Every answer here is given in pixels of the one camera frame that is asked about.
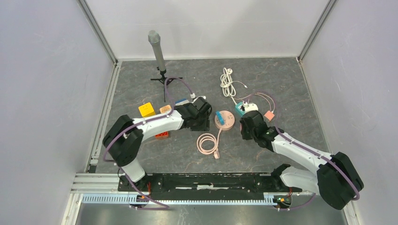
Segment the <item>white wall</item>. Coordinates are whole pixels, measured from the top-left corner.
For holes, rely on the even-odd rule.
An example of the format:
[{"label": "white wall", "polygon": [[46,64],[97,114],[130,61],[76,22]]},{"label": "white wall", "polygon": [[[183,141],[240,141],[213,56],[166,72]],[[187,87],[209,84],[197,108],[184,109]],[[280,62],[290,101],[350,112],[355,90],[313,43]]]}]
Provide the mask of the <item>white wall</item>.
[{"label": "white wall", "polygon": [[0,6],[0,224],[60,224],[113,65],[75,0]]},{"label": "white wall", "polygon": [[120,59],[298,56],[328,0],[87,0]]},{"label": "white wall", "polygon": [[365,188],[363,224],[396,224],[398,1],[338,1],[304,58],[327,141]]}]

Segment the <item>red block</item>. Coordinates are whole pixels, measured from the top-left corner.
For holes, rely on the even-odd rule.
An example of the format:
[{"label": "red block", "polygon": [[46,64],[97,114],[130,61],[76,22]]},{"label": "red block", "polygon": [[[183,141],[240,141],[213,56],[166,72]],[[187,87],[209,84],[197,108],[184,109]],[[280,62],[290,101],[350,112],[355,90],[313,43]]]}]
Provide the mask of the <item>red block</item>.
[{"label": "red block", "polygon": [[156,139],[166,139],[168,138],[168,131],[155,135]]}]

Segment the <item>microphone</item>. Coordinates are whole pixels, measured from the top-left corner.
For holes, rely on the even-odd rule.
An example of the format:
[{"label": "microphone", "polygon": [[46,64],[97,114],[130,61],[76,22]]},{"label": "microphone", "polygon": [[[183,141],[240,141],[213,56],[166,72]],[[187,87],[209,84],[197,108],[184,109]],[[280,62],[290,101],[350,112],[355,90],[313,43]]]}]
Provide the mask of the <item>microphone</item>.
[{"label": "microphone", "polygon": [[163,53],[161,52],[161,37],[158,32],[151,30],[148,34],[148,41],[152,45],[153,53],[158,63],[158,70],[163,76],[166,73],[166,65],[164,63]]}]

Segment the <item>tripod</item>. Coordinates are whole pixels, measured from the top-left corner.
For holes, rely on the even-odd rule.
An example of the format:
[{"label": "tripod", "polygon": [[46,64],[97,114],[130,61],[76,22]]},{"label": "tripod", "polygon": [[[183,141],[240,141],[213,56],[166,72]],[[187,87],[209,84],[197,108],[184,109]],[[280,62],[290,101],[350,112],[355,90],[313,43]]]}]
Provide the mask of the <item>tripod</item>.
[{"label": "tripod", "polygon": [[[166,73],[166,70],[164,71],[160,71],[161,74],[161,78],[151,78],[151,81],[159,81],[163,84],[163,98],[164,98],[164,102],[166,102],[166,90],[164,89],[164,82],[166,81],[167,77],[164,76],[164,74]],[[173,82],[173,80],[175,80],[175,78],[169,78],[167,80],[166,86],[168,86],[171,82]]]}]

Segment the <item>robotic arm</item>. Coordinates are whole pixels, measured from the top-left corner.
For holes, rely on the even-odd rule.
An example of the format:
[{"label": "robotic arm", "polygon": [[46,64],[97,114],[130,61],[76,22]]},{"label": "robotic arm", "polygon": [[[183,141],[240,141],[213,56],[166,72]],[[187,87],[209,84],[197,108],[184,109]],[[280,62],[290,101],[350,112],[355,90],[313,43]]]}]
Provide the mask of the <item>robotic arm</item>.
[{"label": "robotic arm", "polygon": [[103,144],[108,147],[112,140],[126,128],[134,124],[140,124],[118,138],[108,151],[115,163],[128,174],[133,182],[137,182],[145,176],[144,169],[136,159],[143,141],[156,134],[170,130],[190,128],[191,131],[208,131],[211,112],[212,107],[206,101],[206,97],[198,97],[190,103],[176,105],[170,115],[167,112],[151,117],[134,119],[123,115],[119,117],[104,137]]},{"label": "robotic arm", "polygon": [[[338,152],[332,155],[314,149],[295,140],[281,129],[279,134],[276,127],[267,126],[262,114],[257,110],[246,112],[240,123],[244,140],[254,139],[260,147],[287,156],[308,169],[304,171],[287,164],[281,165],[274,170],[273,175],[279,176],[284,185],[320,194],[326,203],[341,210],[356,194],[342,174],[324,159],[326,158],[344,172],[358,191],[363,189],[361,178],[345,154]],[[320,156],[303,150],[303,147]]]}]

